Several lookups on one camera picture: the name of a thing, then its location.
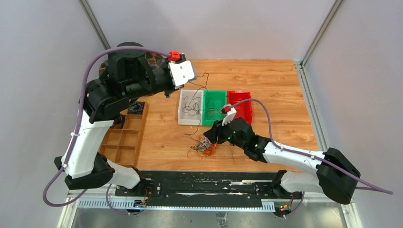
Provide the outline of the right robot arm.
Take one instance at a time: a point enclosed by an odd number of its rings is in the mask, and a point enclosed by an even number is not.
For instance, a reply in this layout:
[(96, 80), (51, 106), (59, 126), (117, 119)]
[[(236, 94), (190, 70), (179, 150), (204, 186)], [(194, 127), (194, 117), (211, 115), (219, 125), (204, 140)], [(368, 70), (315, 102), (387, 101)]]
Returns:
[(255, 134), (242, 118), (222, 124), (215, 121), (203, 134), (212, 144), (228, 142), (244, 151), (251, 160), (277, 163), (298, 169), (297, 172), (279, 171), (271, 185), (272, 193), (284, 198), (290, 192), (316, 192), (329, 199), (349, 204), (357, 187), (358, 169), (338, 150), (300, 150)]

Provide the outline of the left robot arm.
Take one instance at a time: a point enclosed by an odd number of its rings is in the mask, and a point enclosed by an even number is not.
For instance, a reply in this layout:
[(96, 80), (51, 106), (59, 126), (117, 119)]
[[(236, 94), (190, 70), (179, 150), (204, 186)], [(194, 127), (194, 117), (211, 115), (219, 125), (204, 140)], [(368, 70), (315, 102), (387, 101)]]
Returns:
[(96, 189), (106, 184), (127, 188), (134, 196), (145, 192), (145, 182), (135, 167), (125, 167), (99, 153), (99, 147), (119, 114), (130, 100), (164, 93), (169, 97), (195, 79), (191, 62), (184, 53), (163, 52), (162, 65), (153, 69), (145, 55), (153, 49), (137, 43), (123, 43), (102, 53), (108, 66), (99, 78), (89, 81), (92, 60), (84, 74), (77, 122), (66, 153), (55, 158), (59, 172), (66, 174), (70, 190)]

